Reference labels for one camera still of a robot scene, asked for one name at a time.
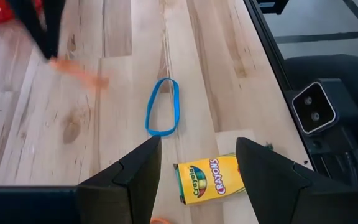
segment blue rubber band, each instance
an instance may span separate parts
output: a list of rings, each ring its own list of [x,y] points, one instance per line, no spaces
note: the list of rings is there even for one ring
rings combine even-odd
[[[173,128],[166,130],[166,131],[156,131],[153,129],[149,128],[149,124],[150,124],[150,113],[152,112],[152,108],[153,108],[153,104],[154,104],[154,100],[157,97],[158,94],[158,89],[160,89],[161,84],[165,81],[165,80],[170,80],[173,84],[173,109],[174,109],[174,116],[175,116],[175,124],[173,125]],[[145,122],[145,128],[146,130],[152,135],[159,135],[159,136],[168,136],[170,134],[172,134],[179,123],[179,119],[180,119],[180,103],[179,103],[179,85],[178,83],[171,79],[171,78],[162,78],[160,79],[157,84],[155,84],[155,87],[153,89],[152,95],[150,96],[149,102],[147,103],[147,112],[146,112],[146,122]]]

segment light wood surface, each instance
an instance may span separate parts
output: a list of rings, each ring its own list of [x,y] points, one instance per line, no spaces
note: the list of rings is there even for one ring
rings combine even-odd
[[[70,0],[60,54],[109,77],[109,89],[57,73],[17,22],[0,26],[0,185],[77,184],[117,161],[150,137],[146,104],[163,77],[180,86],[181,120],[162,139],[155,216],[257,223],[246,193],[179,201],[172,164],[234,152],[238,136],[308,161],[242,0]],[[172,94],[164,84],[153,128],[172,126]]]

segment rubber band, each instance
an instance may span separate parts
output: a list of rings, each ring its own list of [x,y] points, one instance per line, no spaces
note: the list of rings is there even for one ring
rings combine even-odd
[[[174,109],[175,124],[173,125],[173,128],[171,128],[169,130],[156,131],[156,130],[153,130],[153,129],[149,128],[150,114],[152,112],[152,108],[153,108],[155,98],[157,97],[157,94],[158,94],[158,89],[160,89],[161,84],[165,80],[170,80],[172,82],[172,84],[173,84],[173,109]],[[178,126],[178,123],[179,123],[179,119],[180,119],[179,85],[175,80],[173,80],[171,78],[162,78],[155,84],[155,87],[153,89],[152,95],[150,96],[149,102],[147,103],[145,128],[152,136],[154,136],[154,135],[168,136],[168,135],[172,134],[176,130],[176,128]]]
[[[162,223],[162,224],[171,224],[170,222],[166,221],[165,219],[163,218],[152,218],[151,221],[150,221],[150,224],[157,224],[158,222]]]

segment wooden table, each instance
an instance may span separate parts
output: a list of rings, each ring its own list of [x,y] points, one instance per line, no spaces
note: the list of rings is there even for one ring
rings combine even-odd
[[[162,140],[154,216],[256,223],[247,194],[182,205],[172,169],[234,152],[238,136],[308,161],[242,0],[70,0],[60,54],[109,77],[109,90],[52,70],[15,22],[0,27],[0,185],[77,184],[106,168],[150,137],[146,104],[163,77],[179,83],[181,121]],[[169,84],[151,123],[173,123]]]

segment yellow crayon box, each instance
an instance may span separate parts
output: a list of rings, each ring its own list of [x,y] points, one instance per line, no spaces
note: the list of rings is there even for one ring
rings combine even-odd
[[[186,205],[245,191],[235,154],[174,164],[174,168],[180,200]]]

